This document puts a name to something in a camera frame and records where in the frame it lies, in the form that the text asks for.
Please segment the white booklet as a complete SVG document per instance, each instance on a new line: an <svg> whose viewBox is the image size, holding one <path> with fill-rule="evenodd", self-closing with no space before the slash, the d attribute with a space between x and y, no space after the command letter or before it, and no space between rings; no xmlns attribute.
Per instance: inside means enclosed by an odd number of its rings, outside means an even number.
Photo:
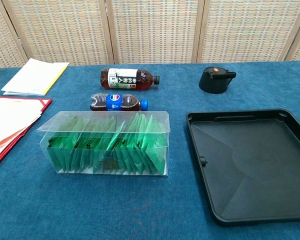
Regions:
<svg viewBox="0 0 300 240"><path fill-rule="evenodd" d="M53 63L30 58L1 89L4 95L43 96L44 76Z"/></svg>

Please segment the woven folding screen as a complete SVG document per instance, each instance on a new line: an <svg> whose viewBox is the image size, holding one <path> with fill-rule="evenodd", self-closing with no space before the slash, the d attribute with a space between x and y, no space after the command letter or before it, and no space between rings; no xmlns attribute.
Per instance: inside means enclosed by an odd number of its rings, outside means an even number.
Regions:
<svg viewBox="0 0 300 240"><path fill-rule="evenodd" d="M300 61L300 0L0 0L0 68Z"/></svg>

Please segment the blue tablecloth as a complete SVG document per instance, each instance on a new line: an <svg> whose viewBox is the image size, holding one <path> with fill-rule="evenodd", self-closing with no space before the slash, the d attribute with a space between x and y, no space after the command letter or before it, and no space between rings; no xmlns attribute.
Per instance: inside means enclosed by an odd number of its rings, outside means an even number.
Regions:
<svg viewBox="0 0 300 240"><path fill-rule="evenodd" d="M300 222L222 227L211 216L189 148L188 112L289 110L300 121L300 61L222 63L222 94L199 88L205 64L133 64L160 77L134 95L170 118L167 177L57 174L38 127L59 111L87 111L101 65L70 66L52 103L0 163L0 240L300 240Z"/></svg>

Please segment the Pepsi cola bottle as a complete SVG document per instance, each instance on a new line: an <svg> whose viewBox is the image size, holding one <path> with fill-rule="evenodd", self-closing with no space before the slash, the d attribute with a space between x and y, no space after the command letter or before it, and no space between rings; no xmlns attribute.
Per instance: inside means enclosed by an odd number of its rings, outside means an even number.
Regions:
<svg viewBox="0 0 300 240"><path fill-rule="evenodd" d="M92 111L147 111L149 101L132 94L96 93L91 96Z"/></svg>

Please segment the brown tea bottle white label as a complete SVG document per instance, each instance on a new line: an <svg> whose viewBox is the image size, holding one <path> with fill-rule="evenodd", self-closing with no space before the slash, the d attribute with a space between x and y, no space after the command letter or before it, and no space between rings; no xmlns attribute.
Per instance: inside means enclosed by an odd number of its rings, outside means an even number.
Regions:
<svg viewBox="0 0 300 240"><path fill-rule="evenodd" d="M147 90L160 84L160 77L144 69L103 68L100 84L105 89Z"/></svg>

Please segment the transparent plastic box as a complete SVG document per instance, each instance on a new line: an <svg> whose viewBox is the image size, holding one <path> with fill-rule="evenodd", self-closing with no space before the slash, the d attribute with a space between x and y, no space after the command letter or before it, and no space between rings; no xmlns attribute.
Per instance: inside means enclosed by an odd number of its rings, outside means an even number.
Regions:
<svg viewBox="0 0 300 240"><path fill-rule="evenodd" d="M154 115L166 135L164 175L160 175L146 154L147 125ZM65 132L68 143L63 149L66 171L57 172L48 153L49 138L60 128L64 118L76 123ZM125 121L113 150L106 151L112 136ZM165 111L60 111L38 129L43 134L40 147L58 174L96 174L126 176L168 175L170 119Z"/></svg>

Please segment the black lid with orange button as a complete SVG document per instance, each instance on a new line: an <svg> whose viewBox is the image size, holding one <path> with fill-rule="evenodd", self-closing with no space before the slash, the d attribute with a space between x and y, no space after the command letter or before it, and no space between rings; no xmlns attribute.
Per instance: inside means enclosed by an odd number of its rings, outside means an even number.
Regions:
<svg viewBox="0 0 300 240"><path fill-rule="evenodd" d="M222 67L209 66L204 69L199 81L199 88L207 93L222 94L227 91L237 73Z"/></svg>

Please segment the yellow booklet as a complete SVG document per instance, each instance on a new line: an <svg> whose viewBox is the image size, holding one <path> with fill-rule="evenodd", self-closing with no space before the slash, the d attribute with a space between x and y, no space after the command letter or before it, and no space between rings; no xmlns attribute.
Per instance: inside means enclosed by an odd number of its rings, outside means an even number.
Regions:
<svg viewBox="0 0 300 240"><path fill-rule="evenodd" d="M52 66L48 68L43 78L44 90L42 91L42 96L47 94L50 88L55 84L55 82L66 70L68 65L69 62L54 62Z"/></svg>

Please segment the green foil tea packet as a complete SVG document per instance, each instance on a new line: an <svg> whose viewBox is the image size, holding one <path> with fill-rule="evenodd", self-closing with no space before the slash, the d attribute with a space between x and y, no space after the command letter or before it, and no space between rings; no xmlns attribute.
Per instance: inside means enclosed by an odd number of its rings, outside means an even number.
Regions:
<svg viewBox="0 0 300 240"><path fill-rule="evenodd" d="M160 175L164 175L168 142L166 134L163 132L162 125L153 114L150 116L146 128L145 143L146 154Z"/></svg>
<svg viewBox="0 0 300 240"><path fill-rule="evenodd" d="M125 126L125 121L123 121L123 123L118 127L118 129L116 130L116 132L113 134L112 138L110 139L106 151L112 151L114 148L114 145L117 141L118 136L121 134L123 127Z"/></svg>
<svg viewBox="0 0 300 240"><path fill-rule="evenodd" d="M66 132L66 130L69 130L71 127L73 127L77 121L74 116L63 118L63 120L64 122L60 128L53 134L52 137L49 138L47 148L57 172L60 170L65 172L67 170L63 149L66 148L70 133Z"/></svg>

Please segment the black plastic tray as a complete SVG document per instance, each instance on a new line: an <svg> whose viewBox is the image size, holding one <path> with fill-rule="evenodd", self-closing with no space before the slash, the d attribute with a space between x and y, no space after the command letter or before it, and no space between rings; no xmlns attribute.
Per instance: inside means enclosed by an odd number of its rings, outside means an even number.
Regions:
<svg viewBox="0 0 300 240"><path fill-rule="evenodd" d="M290 111L189 112L186 125L216 223L300 221L300 122Z"/></svg>

